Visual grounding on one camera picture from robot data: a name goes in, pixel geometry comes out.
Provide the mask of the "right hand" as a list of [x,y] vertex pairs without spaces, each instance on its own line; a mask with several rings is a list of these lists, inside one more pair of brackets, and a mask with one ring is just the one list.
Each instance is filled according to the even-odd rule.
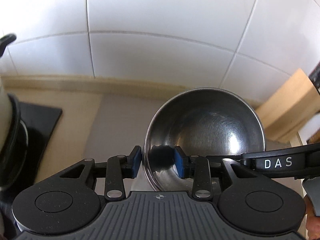
[[313,205],[306,195],[304,197],[306,204],[306,230],[308,231],[309,240],[320,238],[320,218],[314,214]]

